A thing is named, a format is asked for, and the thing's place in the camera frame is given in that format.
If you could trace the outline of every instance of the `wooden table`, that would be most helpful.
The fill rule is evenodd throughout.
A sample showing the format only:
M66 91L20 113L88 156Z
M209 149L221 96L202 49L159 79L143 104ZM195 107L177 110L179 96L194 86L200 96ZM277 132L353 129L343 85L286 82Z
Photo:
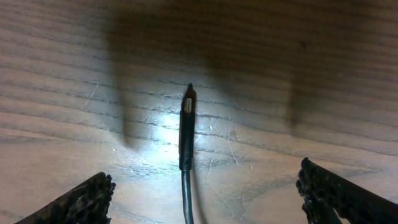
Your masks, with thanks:
M398 2L0 0L0 223L91 175L112 223L306 223L300 161L398 202Z

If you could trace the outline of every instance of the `wooden surface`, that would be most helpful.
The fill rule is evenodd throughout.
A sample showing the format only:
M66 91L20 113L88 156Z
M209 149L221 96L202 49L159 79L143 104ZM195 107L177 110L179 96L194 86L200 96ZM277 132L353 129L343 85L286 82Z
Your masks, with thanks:
M398 2L0 0L0 223L104 171L112 223L306 223L309 157L398 202Z

